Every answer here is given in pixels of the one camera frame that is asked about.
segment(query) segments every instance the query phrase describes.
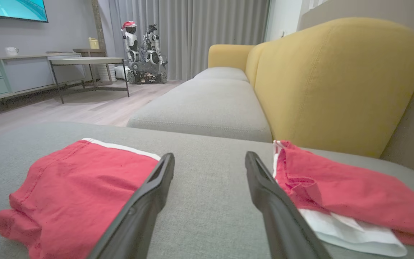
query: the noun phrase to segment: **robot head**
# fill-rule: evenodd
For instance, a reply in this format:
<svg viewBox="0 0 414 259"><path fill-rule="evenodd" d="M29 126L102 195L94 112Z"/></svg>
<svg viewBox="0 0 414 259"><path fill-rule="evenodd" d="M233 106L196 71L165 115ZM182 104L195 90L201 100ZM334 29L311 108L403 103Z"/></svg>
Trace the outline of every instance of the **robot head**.
<svg viewBox="0 0 414 259"><path fill-rule="evenodd" d="M155 24L151 24L150 26L148 26L148 31L151 33L151 32L153 32L153 31L157 31L157 28L156 28L156 23Z"/></svg>
<svg viewBox="0 0 414 259"><path fill-rule="evenodd" d="M124 31L124 30L128 33L134 34L137 31L137 24L135 22L131 22L131 21L125 22L122 25L122 30L121 31Z"/></svg>

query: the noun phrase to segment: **sheer curtain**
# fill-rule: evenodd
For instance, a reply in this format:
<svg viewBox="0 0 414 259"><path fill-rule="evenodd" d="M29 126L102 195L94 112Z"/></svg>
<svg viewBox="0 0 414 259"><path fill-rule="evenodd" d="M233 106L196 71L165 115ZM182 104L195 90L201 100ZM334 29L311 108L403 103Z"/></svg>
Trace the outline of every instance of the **sheer curtain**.
<svg viewBox="0 0 414 259"><path fill-rule="evenodd" d="M262 43L269 0L110 0L116 55L124 56L120 29L138 25L139 41L157 23L169 79L188 80L207 68L214 44Z"/></svg>

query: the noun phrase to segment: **television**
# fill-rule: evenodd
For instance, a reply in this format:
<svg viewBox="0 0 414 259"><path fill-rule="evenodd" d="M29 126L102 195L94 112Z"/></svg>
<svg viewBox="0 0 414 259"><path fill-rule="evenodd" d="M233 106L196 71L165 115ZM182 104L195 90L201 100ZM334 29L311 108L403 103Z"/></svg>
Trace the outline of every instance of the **television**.
<svg viewBox="0 0 414 259"><path fill-rule="evenodd" d="M0 0L0 18L48 22L43 0Z"/></svg>

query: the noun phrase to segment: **red garment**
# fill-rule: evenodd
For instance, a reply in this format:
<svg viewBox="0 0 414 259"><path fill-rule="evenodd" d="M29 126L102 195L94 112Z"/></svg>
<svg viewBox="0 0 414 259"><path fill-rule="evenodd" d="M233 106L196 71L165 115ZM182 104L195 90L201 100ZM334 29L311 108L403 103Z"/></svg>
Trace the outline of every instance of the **red garment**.
<svg viewBox="0 0 414 259"><path fill-rule="evenodd" d="M395 177L340 164L282 141L276 180L297 208L334 212L393 229L414 245L414 192Z"/></svg>
<svg viewBox="0 0 414 259"><path fill-rule="evenodd" d="M32 259L82 259L158 161L86 140L36 161L0 211L0 234Z"/></svg>

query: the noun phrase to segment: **yellow upholstery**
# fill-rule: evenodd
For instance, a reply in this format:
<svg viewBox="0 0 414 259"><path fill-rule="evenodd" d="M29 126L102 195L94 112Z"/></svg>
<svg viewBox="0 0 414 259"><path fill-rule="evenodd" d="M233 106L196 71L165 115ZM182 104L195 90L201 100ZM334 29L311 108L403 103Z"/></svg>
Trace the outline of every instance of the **yellow upholstery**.
<svg viewBox="0 0 414 259"><path fill-rule="evenodd" d="M249 79L255 62L274 139L312 149L379 157L414 91L414 33L389 21L343 18L268 42Z"/></svg>
<svg viewBox="0 0 414 259"><path fill-rule="evenodd" d="M255 79L257 77L258 61L260 59L261 53L266 46L270 44L269 42L263 42L258 44L253 49L250 50L250 53L247 57L247 67L245 68L245 74L248 78L250 84L255 87Z"/></svg>
<svg viewBox="0 0 414 259"><path fill-rule="evenodd" d="M253 45L217 44L208 50L208 67L228 66L245 72L248 53Z"/></svg>

